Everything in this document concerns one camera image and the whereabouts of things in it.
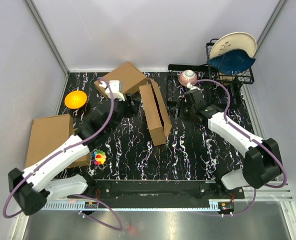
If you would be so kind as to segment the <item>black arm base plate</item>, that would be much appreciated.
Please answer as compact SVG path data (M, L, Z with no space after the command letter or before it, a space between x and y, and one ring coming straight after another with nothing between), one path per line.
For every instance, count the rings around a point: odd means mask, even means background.
M202 199L245 198L241 187L226 190L223 185L206 180L107 180L96 179L82 193L101 200L120 196L189 196Z

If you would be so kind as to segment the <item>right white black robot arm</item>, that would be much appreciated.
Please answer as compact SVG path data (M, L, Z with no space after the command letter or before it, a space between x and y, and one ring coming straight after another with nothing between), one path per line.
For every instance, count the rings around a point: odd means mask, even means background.
M232 121L224 111L209 104L197 89L179 97L175 118L207 127L228 141L244 158L242 167L221 177L215 185L216 195L226 198L233 189L250 186L259 189L282 174L282 161L277 142L256 136Z

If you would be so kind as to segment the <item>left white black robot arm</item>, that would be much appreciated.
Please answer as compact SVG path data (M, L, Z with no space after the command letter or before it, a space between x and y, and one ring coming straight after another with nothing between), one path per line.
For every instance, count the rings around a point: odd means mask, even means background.
M51 200L81 194L90 198L95 185L82 176L54 180L54 177L75 160L87 155L112 133L124 118L137 116L140 101L128 93L124 100L105 99L87 117L76 131L56 150L36 164L24 169L12 169L8 173L10 195L3 208L15 199L21 212L27 216L41 210Z

